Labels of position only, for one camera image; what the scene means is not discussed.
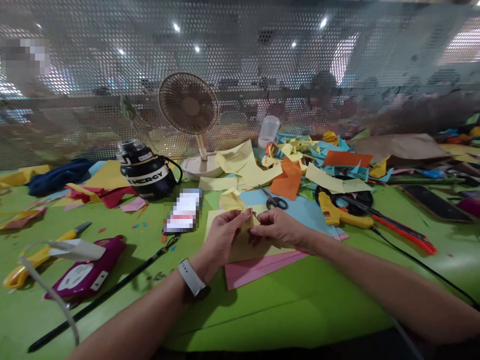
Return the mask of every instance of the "black scissors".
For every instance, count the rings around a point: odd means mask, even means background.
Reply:
[[[258,185],[258,187],[265,193],[266,197],[268,198],[268,200],[266,201],[266,208],[268,210],[270,210],[272,207],[273,208],[279,208],[279,209],[282,209],[282,210],[286,210],[286,209],[289,208],[289,205],[287,204],[287,202],[285,200],[283,200],[279,197],[273,197],[260,184]]]

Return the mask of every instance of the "watch face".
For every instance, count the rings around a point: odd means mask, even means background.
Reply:
[[[212,289],[210,288],[210,286],[206,285],[205,287],[200,289],[198,294],[195,296],[195,299],[200,300],[200,301],[205,299],[210,294],[211,290]]]

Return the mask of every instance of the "fan base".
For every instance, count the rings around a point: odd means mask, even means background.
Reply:
[[[203,161],[200,155],[191,156],[181,164],[181,169],[185,177],[192,181],[199,181],[203,178],[216,178],[224,171],[215,162],[215,153],[208,152],[206,161]]]

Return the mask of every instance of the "red handle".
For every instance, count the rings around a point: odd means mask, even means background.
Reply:
[[[433,255],[437,252],[437,248],[435,248],[435,246],[430,245],[427,242],[420,240],[418,237],[415,237],[415,236],[409,234],[408,232],[403,231],[402,229],[399,229],[398,227],[396,227],[395,225],[393,225],[393,224],[389,223],[388,221],[382,219],[381,217],[373,215],[373,218],[376,221],[378,221],[380,224],[385,225],[387,228],[392,229],[397,234],[403,236],[405,239],[410,240],[411,242],[413,242],[414,244],[416,244],[417,246],[419,246],[420,248],[425,250],[427,252],[427,254]]]

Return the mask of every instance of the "desk fan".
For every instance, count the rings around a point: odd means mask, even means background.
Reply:
[[[215,162],[215,153],[207,153],[203,138],[219,119],[219,102],[210,86],[191,73],[173,73],[160,85],[158,104],[170,125],[184,134],[196,136],[200,154],[181,164],[185,176],[194,181],[219,176],[222,168]]]

